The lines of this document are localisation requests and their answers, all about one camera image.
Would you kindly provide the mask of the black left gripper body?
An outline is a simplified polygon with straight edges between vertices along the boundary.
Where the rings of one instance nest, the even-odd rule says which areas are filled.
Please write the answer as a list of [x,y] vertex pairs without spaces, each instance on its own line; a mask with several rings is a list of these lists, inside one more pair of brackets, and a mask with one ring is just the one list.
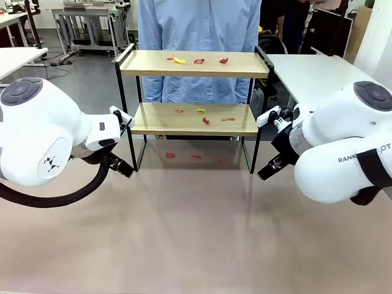
[[103,166],[105,170],[120,170],[123,160],[113,153],[103,154]]

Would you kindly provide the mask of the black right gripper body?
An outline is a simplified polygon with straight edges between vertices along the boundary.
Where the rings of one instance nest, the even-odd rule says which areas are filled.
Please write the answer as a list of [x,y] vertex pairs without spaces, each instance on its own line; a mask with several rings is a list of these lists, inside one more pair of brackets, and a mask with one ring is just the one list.
[[278,155],[273,159],[275,167],[295,165],[299,159],[299,155],[294,151],[290,144],[289,136],[291,130],[292,123],[289,123],[288,126],[285,126],[271,142],[278,152]]

